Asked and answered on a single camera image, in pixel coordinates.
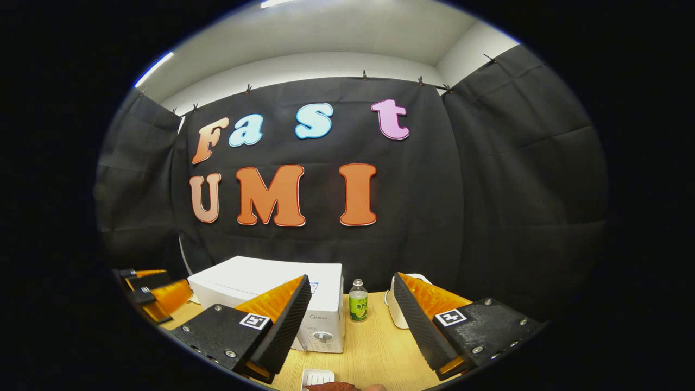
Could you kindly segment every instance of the blue letter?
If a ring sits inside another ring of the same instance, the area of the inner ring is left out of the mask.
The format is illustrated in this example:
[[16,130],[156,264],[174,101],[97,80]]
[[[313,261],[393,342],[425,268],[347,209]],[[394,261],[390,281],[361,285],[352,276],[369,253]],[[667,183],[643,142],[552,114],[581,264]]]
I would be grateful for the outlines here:
[[295,133],[301,139],[323,137],[331,130],[330,116],[333,108],[328,103],[307,104],[297,111],[297,125]]
[[263,137],[261,124],[263,124],[263,116],[260,114],[251,114],[241,118],[234,125],[236,130],[229,136],[229,145],[238,147],[242,144],[253,145],[258,143],[261,137]]

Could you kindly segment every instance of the white wall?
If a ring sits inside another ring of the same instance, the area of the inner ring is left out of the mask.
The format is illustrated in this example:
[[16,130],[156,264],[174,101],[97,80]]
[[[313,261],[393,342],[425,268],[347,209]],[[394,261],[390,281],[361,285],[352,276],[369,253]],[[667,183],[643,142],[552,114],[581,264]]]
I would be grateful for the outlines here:
[[388,77],[423,82],[441,86],[444,81],[439,71],[431,65],[408,61],[402,58],[365,53],[305,53],[269,58],[220,72],[201,80],[162,102],[162,106],[177,112],[187,113],[193,104],[203,106],[217,99],[241,93],[246,85],[260,88],[286,81],[316,79],[320,77]]
[[451,47],[436,68],[444,83],[453,86],[490,61],[483,53],[495,58],[516,45],[518,42],[513,38],[479,20]]

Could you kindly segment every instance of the knob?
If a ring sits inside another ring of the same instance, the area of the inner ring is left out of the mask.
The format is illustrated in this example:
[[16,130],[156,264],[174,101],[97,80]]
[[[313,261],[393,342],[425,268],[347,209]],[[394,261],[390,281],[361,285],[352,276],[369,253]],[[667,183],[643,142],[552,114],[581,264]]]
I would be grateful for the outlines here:
[[333,339],[333,335],[330,335],[330,333],[326,333],[325,331],[319,331],[318,333],[314,333],[313,337],[323,343],[326,343]]

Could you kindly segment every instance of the bottle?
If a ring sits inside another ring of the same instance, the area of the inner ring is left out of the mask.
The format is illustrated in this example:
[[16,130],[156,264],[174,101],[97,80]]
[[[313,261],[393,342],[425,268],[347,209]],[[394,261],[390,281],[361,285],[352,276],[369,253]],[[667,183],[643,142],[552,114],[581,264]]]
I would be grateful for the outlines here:
[[362,286],[362,279],[355,278],[347,295],[350,302],[350,319],[355,322],[367,319],[367,289]]

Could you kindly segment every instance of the ceiling light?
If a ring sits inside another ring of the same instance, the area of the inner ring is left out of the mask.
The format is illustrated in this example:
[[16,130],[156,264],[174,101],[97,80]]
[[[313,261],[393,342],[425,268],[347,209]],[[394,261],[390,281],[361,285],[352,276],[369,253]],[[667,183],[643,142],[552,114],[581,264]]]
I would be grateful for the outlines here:
[[162,64],[164,64],[164,62],[166,60],[168,60],[169,58],[171,58],[173,55],[174,55],[174,52],[170,51],[169,54],[162,57],[161,60],[157,61],[157,64],[154,64],[142,77],[140,77],[140,80],[138,80],[138,82],[135,83],[135,87],[140,86],[140,84],[142,84],[145,81],[145,79],[147,79],[154,71],[157,70],[157,68],[159,68]]
[[286,3],[288,1],[292,0],[265,0],[263,3],[261,3],[261,8],[276,6],[278,4]]

